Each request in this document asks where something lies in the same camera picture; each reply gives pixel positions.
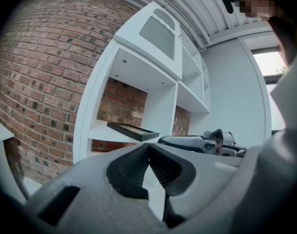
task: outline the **cabinet door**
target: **cabinet door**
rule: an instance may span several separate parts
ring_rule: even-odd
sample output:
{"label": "cabinet door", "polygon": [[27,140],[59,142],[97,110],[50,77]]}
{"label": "cabinet door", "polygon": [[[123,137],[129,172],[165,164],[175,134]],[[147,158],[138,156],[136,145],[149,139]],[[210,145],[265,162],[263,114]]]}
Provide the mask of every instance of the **cabinet door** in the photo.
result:
{"label": "cabinet door", "polygon": [[130,18],[114,39],[155,62],[176,79],[182,79],[180,25],[152,2]]}

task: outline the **white shelving unit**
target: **white shelving unit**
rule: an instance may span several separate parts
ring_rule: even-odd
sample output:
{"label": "white shelving unit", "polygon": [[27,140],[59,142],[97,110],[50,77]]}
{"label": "white shelving unit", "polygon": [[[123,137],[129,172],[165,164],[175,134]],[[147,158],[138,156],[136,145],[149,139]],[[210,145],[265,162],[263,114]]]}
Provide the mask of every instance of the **white shelving unit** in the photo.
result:
{"label": "white shelving unit", "polygon": [[88,80],[78,109],[74,132],[74,163],[95,155],[92,140],[137,143],[97,120],[108,78],[147,92],[141,127],[158,132],[153,143],[172,133],[176,105],[192,113],[191,129],[204,127],[209,114],[208,72],[196,47],[182,34],[179,23],[151,3],[116,33]]}

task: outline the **ceiling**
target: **ceiling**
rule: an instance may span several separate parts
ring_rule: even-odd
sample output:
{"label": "ceiling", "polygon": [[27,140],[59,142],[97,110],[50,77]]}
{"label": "ceiling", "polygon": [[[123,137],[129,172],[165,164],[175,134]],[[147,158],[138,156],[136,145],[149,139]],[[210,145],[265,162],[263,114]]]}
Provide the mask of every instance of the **ceiling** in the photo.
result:
{"label": "ceiling", "polygon": [[142,8],[154,1],[180,23],[199,51],[232,37],[270,31],[266,22],[247,18],[234,8],[229,14],[222,0],[127,0]]}

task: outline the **brick wall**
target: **brick wall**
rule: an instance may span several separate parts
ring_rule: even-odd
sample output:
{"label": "brick wall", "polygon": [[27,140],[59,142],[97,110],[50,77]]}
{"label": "brick wall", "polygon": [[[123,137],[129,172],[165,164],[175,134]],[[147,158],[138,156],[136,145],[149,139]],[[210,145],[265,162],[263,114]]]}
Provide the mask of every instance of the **brick wall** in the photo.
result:
{"label": "brick wall", "polygon": [[[24,0],[14,10],[0,35],[0,121],[15,134],[5,148],[21,174],[44,184],[72,165],[85,84],[115,32],[136,12],[122,0]],[[145,98],[110,79],[98,118],[140,125]],[[188,113],[177,111],[174,131],[183,134]],[[93,143],[106,151],[121,145]]]}

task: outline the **person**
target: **person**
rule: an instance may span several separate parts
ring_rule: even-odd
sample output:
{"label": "person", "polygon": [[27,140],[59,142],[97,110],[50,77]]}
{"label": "person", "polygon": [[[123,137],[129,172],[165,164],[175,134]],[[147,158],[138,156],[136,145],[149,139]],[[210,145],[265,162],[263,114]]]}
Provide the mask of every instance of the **person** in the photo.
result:
{"label": "person", "polygon": [[290,65],[297,55],[297,0],[235,0],[235,4],[246,16],[269,22]]}

